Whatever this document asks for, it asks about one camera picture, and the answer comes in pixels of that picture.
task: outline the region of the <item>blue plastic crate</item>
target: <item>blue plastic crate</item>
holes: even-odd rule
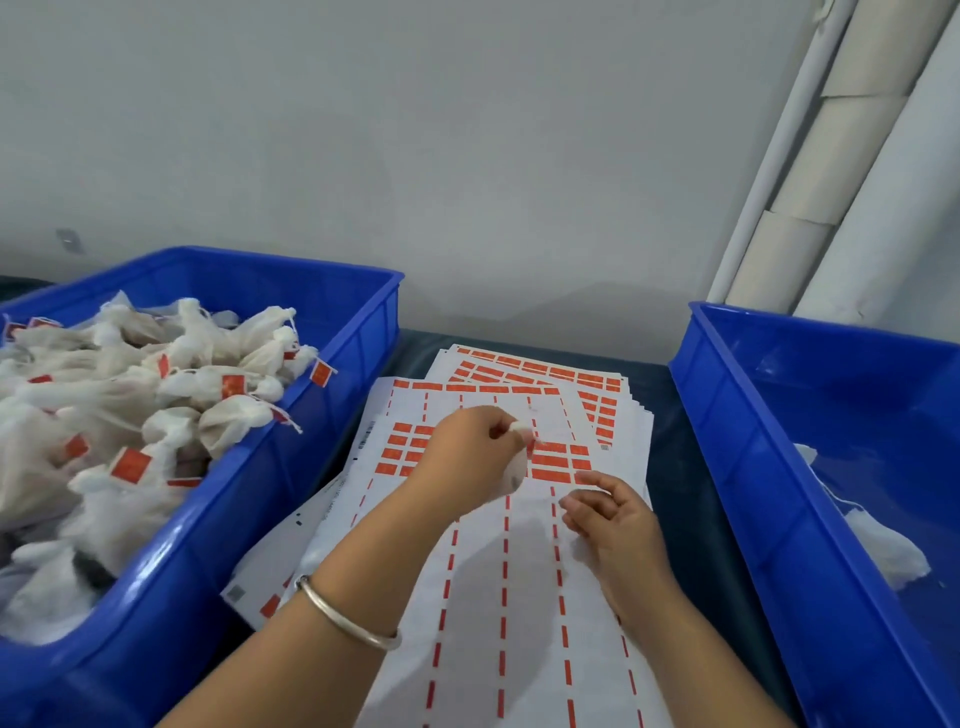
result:
[[[338,437],[396,343],[401,273],[317,260],[171,248],[0,306],[15,321],[72,326],[124,290],[134,305],[182,297],[241,319],[293,306],[300,340],[339,371],[308,375],[278,403],[303,428],[255,429],[101,600],[56,643],[0,640],[0,724],[154,725],[193,687],[232,619],[219,597],[240,557],[317,484]]]
[[[960,725],[960,348],[691,308],[670,371],[809,724]],[[931,575],[895,594],[795,442]]]

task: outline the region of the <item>table surface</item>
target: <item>table surface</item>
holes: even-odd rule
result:
[[[647,486],[677,581],[767,693],[797,725],[804,725],[800,704],[669,370],[661,364],[402,329],[382,376],[422,378],[437,351],[454,343],[581,369],[619,372],[630,380],[634,399],[654,413]],[[343,434],[318,487],[344,467],[359,425],[360,411]],[[208,670],[249,634],[249,627],[235,620]]]

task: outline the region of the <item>paper sheet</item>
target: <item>paper sheet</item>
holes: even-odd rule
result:
[[[464,361],[480,366],[452,351],[438,356],[436,373]],[[586,542],[563,525],[558,504],[578,487],[577,470],[621,477],[649,502],[653,415],[630,399],[623,377],[587,373],[603,377],[593,387],[561,369],[572,381],[549,369],[535,382],[378,379],[344,472],[258,544],[224,590],[261,627],[296,578],[403,482],[434,426],[457,408],[496,404],[534,425],[539,441],[519,490],[453,523],[428,557],[400,624],[403,645],[387,656],[358,726],[671,725],[654,676],[590,570]],[[594,403],[584,392],[597,396],[597,409],[584,407]],[[609,416],[601,404],[615,406],[608,443],[595,431],[597,417]],[[304,517],[319,521],[305,540],[297,526]],[[284,532],[295,546],[281,546]]]

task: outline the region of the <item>bracelet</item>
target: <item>bracelet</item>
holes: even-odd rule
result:
[[[307,598],[313,602],[313,605],[317,609],[324,613],[324,616],[327,619],[332,621],[336,626],[340,627],[340,629],[354,639],[359,640],[364,644],[368,644],[371,647],[382,649],[384,652],[392,652],[400,647],[400,642],[403,638],[400,636],[399,629],[396,630],[396,634],[392,637],[380,637],[379,635],[374,635],[373,632],[368,632],[359,624],[354,624],[352,621],[344,617],[337,610],[327,604],[324,599],[313,590],[313,587],[310,586],[310,577],[306,574],[297,579],[295,586],[299,591],[307,595]]]

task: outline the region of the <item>pipe insulation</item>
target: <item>pipe insulation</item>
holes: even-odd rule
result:
[[[960,199],[955,13],[833,237],[795,315],[875,324]]]

